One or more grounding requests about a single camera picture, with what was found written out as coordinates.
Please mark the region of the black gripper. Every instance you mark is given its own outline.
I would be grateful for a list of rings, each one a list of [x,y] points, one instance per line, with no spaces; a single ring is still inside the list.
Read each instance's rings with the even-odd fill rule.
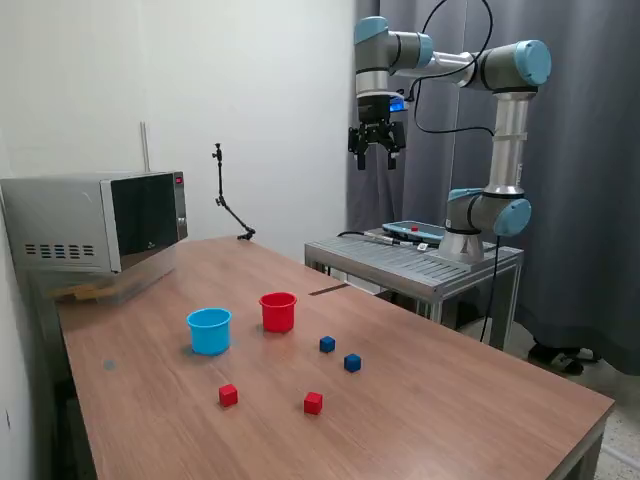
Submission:
[[[360,126],[348,130],[348,151],[356,159],[357,169],[366,169],[366,152],[376,126],[377,143],[387,151],[387,168],[396,169],[396,159],[406,148],[406,134],[402,122],[390,122],[390,96],[360,96],[357,115]]]

